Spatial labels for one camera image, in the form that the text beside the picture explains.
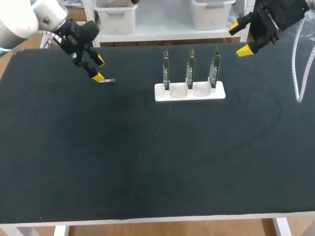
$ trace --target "white holder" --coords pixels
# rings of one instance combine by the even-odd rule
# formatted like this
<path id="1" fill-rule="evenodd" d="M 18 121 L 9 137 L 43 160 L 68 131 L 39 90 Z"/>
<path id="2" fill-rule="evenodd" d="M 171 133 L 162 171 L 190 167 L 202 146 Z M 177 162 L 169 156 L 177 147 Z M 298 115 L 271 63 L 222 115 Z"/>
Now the white holder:
<path id="1" fill-rule="evenodd" d="M 188 89 L 187 78 L 185 83 L 170 83 L 170 89 L 165 90 L 164 84 L 154 86 L 157 102 L 225 99 L 223 83 L 217 81 L 216 88 L 211 88 L 210 77 L 206 82 L 193 82 L 192 89 Z"/>

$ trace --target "storage bin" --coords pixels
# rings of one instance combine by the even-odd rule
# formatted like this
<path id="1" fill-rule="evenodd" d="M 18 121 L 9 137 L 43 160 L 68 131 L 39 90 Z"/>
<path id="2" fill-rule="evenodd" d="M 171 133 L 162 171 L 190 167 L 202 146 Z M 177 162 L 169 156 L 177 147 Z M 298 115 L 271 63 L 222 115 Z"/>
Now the storage bin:
<path id="1" fill-rule="evenodd" d="M 236 0 L 190 0 L 190 12 L 196 30 L 224 28 L 231 5 Z"/>
<path id="2" fill-rule="evenodd" d="M 94 10 L 98 12 L 100 28 L 105 34 L 133 34 L 137 7 L 108 7 L 105 0 L 94 0 Z"/>

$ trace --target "black tabletop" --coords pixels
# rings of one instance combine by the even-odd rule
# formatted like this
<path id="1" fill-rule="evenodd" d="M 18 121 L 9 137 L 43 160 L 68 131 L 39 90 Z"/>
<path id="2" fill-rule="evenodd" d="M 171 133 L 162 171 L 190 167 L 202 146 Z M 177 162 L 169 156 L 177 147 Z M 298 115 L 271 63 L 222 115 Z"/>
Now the black tabletop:
<path id="1" fill-rule="evenodd" d="M 154 99 L 164 47 L 100 48 L 111 87 L 60 50 L 18 52 L 0 82 L 0 223 L 314 211 L 315 71 L 297 104 L 292 40 L 242 46 L 218 45 L 225 100 L 179 102 Z M 214 47 L 193 45 L 197 81 Z M 168 47 L 172 82 L 190 49 Z"/>

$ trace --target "white table edge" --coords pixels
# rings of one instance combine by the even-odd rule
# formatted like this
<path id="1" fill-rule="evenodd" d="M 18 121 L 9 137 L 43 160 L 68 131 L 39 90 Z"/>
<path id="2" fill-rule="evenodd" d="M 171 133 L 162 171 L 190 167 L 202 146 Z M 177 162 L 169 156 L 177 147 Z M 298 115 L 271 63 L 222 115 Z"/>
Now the white table edge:
<path id="1" fill-rule="evenodd" d="M 244 215 L 210 215 L 210 216 L 177 216 L 177 217 L 155 217 L 136 218 L 126 220 L 88 220 L 88 221 L 64 221 L 64 222 L 38 222 L 38 223 L 17 223 L 0 224 L 1 227 L 39 227 L 39 226 L 62 226 L 62 225 L 104 225 L 123 223 L 151 223 L 151 222 L 175 222 L 175 221 L 206 221 L 206 220 L 241 220 L 241 219 L 264 219 L 282 217 L 314 217 L 315 211 L 292 212 L 292 213 L 264 213 Z"/>

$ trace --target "wooden floor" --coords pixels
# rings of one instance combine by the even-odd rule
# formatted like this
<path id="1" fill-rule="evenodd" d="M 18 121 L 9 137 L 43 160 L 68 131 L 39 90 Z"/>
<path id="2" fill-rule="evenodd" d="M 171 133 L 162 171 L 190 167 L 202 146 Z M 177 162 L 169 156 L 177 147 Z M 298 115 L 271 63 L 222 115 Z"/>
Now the wooden floor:
<path id="1" fill-rule="evenodd" d="M 103 46 L 170 46 L 178 44 L 218 42 L 213 40 L 177 41 L 177 42 L 131 42 L 110 43 Z M 26 41 L 19 48 L 38 48 L 40 37 Z M 0 58 L 0 78 L 12 56 L 12 53 Z M 315 221 L 315 218 L 288 219 L 292 236 L 300 236 L 303 231 Z M 41 236 L 53 236 L 54 227 L 37 227 Z M 142 223 L 116 224 L 95 226 L 70 227 L 69 236 L 275 236 L 275 228 L 271 219 L 229 220 L 229 221 L 200 221 L 200 222 L 171 222 L 171 223 Z"/>

